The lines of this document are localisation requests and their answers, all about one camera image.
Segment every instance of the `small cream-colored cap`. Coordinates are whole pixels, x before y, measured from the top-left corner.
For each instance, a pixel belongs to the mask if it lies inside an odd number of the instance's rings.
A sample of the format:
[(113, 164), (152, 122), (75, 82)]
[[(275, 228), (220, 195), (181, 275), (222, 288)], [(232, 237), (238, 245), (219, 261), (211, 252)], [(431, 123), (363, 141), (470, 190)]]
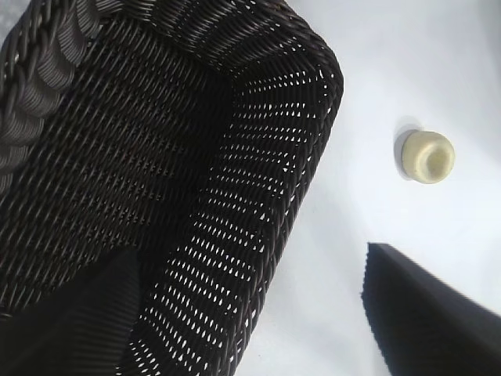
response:
[(445, 179), (454, 167), (454, 147), (443, 135), (416, 131), (404, 143), (402, 167), (412, 179), (435, 184)]

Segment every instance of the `black object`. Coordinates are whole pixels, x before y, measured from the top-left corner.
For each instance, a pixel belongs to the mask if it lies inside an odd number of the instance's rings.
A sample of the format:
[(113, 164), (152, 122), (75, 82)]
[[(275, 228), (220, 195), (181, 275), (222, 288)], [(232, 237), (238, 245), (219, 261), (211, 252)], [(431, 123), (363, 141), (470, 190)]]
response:
[(0, 52), (0, 307), (138, 250), (118, 374), (233, 374), (341, 101), (279, 0), (33, 0)]
[(394, 248), (369, 245), (362, 298), (394, 376), (501, 374), (501, 318)]
[(46, 300), (0, 323), (4, 376), (113, 375), (139, 312), (134, 250), (80, 270)]

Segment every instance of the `wicker basket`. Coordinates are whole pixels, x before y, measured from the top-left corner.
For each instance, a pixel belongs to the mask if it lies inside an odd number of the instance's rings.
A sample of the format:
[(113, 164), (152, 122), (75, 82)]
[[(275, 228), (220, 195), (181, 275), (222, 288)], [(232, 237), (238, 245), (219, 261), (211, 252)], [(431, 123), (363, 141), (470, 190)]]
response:
[(33, 0), (0, 52), (0, 315), (133, 247), (117, 374), (233, 374), (342, 88), (280, 0)]

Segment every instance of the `woven texture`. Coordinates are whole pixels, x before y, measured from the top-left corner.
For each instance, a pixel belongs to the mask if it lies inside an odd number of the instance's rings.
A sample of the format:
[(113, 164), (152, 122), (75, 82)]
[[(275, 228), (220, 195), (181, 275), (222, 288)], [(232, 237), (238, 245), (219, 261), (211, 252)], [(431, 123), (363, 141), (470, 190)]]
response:
[(369, 246), (362, 299), (394, 376), (501, 374), (501, 318), (395, 249)]
[(117, 374), (233, 374), (342, 85), (278, 0), (34, 0), (0, 52), (0, 315), (133, 247)]

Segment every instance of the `woven basket wall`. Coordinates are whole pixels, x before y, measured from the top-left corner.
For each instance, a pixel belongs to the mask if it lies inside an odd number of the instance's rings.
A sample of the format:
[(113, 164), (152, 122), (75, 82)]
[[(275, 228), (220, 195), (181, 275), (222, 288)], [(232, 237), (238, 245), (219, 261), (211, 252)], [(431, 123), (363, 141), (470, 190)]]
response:
[(0, 316), (132, 246), (117, 374), (233, 374), (342, 90), (280, 0), (32, 1), (0, 52)]

